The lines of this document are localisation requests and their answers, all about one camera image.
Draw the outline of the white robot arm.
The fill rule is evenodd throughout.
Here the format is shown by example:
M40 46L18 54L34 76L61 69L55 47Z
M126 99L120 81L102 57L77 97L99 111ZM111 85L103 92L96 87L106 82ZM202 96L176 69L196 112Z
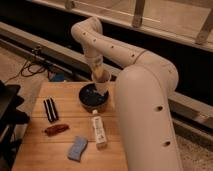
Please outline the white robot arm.
M114 102L128 171L183 171L168 104L179 79L175 65L104 36L96 17L74 24L71 34L81 44L96 84L104 77L104 58L122 67Z

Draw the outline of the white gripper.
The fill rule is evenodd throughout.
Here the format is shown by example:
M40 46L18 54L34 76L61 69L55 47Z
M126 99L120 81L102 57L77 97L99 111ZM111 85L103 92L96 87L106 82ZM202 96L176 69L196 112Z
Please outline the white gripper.
M103 64L103 57L102 56L87 57L86 61L91 69L95 69L93 71L93 78L97 81L103 81L105 72L105 70L101 67Z

